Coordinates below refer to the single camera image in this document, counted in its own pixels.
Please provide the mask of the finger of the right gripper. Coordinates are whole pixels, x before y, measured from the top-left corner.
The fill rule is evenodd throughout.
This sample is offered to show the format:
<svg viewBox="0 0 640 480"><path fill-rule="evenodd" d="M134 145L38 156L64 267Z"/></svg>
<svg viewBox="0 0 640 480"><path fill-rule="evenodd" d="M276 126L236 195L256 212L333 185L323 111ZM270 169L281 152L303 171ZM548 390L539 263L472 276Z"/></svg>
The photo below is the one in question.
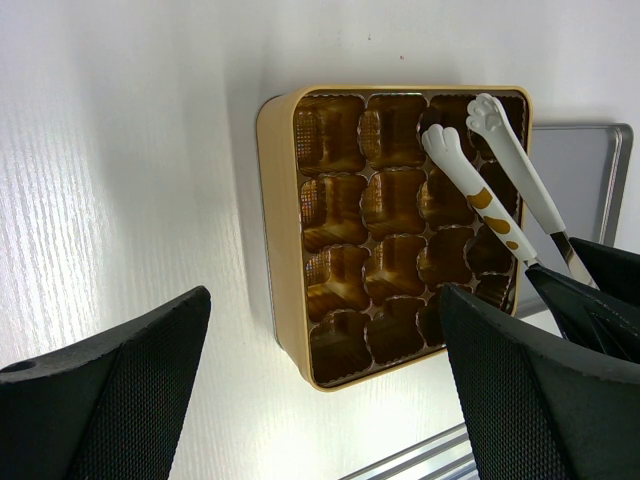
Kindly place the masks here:
<svg viewBox="0 0 640 480"><path fill-rule="evenodd" d="M572 237L569 239L599 289L631 305L639 304L639 255Z"/></svg>
<svg viewBox="0 0 640 480"><path fill-rule="evenodd" d="M528 268L526 276L563 338L610 357L639 361L637 306L540 264Z"/></svg>

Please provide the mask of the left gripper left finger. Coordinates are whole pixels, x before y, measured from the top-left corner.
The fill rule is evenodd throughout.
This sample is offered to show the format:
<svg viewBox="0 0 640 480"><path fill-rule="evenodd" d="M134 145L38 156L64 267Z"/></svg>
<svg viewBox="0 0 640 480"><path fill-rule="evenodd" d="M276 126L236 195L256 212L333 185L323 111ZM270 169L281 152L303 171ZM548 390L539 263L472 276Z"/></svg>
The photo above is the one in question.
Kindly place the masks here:
<svg viewBox="0 0 640 480"><path fill-rule="evenodd" d="M2 368L2 478L168 478L210 313L210 293L198 286Z"/></svg>

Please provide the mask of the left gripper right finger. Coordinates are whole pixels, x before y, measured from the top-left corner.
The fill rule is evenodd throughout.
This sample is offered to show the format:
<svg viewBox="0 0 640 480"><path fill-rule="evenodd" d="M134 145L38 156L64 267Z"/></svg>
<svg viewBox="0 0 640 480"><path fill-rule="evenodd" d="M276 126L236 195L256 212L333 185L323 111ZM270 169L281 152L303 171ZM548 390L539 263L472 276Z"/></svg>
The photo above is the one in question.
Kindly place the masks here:
<svg viewBox="0 0 640 480"><path fill-rule="evenodd" d="M442 329L482 479L636 479L639 367L444 287Z"/></svg>

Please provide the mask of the white tongs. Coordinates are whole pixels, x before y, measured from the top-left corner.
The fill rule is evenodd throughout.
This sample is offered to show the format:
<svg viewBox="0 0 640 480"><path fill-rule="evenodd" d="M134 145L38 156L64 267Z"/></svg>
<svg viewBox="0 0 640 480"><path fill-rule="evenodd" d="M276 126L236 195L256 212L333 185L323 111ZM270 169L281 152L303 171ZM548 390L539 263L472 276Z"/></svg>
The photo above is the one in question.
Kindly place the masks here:
<svg viewBox="0 0 640 480"><path fill-rule="evenodd" d="M559 210L499 98L478 94L467 106L465 124L484 140L491 151L490 161L475 168L463 152L458 130L432 125L421 143L435 165L517 261L527 268L540 263L536 249L515 219L523 203L554 242L573 279L595 288L596 282L571 246Z"/></svg>

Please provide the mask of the gold chocolate box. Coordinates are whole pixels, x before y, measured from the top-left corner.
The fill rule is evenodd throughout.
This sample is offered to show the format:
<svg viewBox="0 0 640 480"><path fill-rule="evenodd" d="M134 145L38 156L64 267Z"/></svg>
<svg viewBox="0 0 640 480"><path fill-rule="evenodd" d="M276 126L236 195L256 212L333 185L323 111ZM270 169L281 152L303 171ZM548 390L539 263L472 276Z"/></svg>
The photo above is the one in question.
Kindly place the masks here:
<svg viewBox="0 0 640 480"><path fill-rule="evenodd" d="M445 347L458 286L513 314L520 268L417 138L435 107L479 169L465 124L478 86L315 85L273 97L256 134L276 340L329 392Z"/></svg>

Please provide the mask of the dark chocolate piece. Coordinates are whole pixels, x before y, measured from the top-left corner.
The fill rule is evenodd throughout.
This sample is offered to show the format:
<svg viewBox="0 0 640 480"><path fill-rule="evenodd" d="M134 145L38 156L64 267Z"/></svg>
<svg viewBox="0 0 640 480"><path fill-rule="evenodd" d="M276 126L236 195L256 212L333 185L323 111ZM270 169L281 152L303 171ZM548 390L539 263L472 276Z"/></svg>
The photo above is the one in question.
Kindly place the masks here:
<svg viewBox="0 0 640 480"><path fill-rule="evenodd" d="M417 138L421 140L423 134L432 125L445 127L445 115L441 110L435 107L429 107L422 112L417 126Z"/></svg>

